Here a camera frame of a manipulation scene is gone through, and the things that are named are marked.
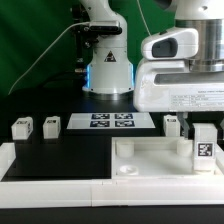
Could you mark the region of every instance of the green backdrop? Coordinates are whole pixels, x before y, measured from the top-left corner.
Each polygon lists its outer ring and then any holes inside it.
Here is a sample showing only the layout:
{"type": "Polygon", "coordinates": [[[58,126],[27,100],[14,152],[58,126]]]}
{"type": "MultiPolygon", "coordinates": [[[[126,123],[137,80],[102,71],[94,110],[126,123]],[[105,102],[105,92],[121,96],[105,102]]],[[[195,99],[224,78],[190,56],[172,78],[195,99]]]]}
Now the green backdrop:
{"type": "MultiPolygon", "coordinates": [[[[140,0],[151,33],[173,26],[173,14],[159,9],[153,0],[140,0]]],[[[70,7],[78,0],[1,0],[0,99],[41,53],[70,26],[70,7]]],[[[128,22],[128,57],[137,66],[140,45],[147,37],[136,0],[110,0],[111,8],[128,22]]],[[[75,43],[67,33],[15,89],[35,87],[50,75],[74,68],[75,43]]]]}

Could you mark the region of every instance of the white plastic box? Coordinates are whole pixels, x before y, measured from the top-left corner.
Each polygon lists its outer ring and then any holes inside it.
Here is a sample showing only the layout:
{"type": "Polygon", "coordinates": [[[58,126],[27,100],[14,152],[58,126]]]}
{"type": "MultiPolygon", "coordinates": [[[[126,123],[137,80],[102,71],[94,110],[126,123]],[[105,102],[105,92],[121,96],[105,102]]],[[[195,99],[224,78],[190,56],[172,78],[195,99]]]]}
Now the white plastic box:
{"type": "Polygon", "coordinates": [[[11,127],[13,140],[27,140],[33,131],[31,117],[19,118],[11,127]]]}
{"type": "Polygon", "coordinates": [[[166,115],[163,118],[163,129],[167,137],[180,136],[180,122],[177,116],[166,115]]]}
{"type": "Polygon", "coordinates": [[[44,139],[58,138],[61,130],[60,117],[47,117],[43,124],[44,139]]]}

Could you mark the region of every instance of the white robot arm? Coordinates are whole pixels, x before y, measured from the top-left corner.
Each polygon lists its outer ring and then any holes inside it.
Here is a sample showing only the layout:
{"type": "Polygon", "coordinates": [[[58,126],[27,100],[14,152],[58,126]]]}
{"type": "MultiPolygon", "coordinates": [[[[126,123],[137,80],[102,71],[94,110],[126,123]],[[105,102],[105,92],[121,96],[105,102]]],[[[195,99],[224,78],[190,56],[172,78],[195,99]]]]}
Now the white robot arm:
{"type": "Polygon", "coordinates": [[[90,30],[99,33],[93,46],[93,59],[88,65],[88,96],[118,100],[132,94],[133,68],[127,58],[127,23],[113,12],[108,0],[80,0],[90,17],[90,30]]]}
{"type": "MultiPolygon", "coordinates": [[[[224,111],[224,1],[155,1],[176,11],[175,27],[143,41],[135,107],[177,112],[181,122],[188,112],[224,111]]],[[[217,129],[214,124],[193,125],[193,169],[214,173],[217,129]]]]}

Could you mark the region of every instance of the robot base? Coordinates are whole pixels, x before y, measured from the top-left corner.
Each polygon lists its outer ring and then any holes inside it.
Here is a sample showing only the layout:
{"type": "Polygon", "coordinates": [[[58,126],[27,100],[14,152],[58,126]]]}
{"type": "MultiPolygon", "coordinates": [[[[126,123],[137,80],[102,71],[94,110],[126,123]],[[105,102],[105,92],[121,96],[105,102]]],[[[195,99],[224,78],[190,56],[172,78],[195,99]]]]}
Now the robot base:
{"type": "Polygon", "coordinates": [[[104,94],[104,93],[95,93],[90,91],[83,91],[84,96],[96,99],[96,100],[123,100],[133,97],[133,91],[126,93],[113,93],[113,94],[104,94]]]}

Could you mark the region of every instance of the black table surface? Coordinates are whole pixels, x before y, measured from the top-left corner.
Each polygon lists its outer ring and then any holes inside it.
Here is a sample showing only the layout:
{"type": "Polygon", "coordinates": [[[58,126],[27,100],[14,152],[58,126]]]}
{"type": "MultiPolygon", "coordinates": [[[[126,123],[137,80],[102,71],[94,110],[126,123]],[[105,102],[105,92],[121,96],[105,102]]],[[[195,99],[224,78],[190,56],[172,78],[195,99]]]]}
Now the black table surface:
{"type": "MultiPolygon", "coordinates": [[[[1,102],[0,142],[12,141],[11,125],[19,117],[33,117],[34,131],[28,141],[16,141],[17,159],[3,181],[110,178],[111,137],[160,135],[162,130],[158,126],[161,125],[161,114],[151,114],[157,126],[153,131],[146,129],[133,133],[124,130],[104,134],[82,131],[71,134],[66,133],[66,126],[71,113],[122,112],[136,112],[132,99],[99,101],[77,96],[70,89],[16,91],[1,102]],[[62,118],[62,131],[58,140],[43,140],[42,125],[48,116],[62,118]]],[[[223,219],[224,205],[0,210],[0,223],[4,224],[223,223],[223,219]]]]}

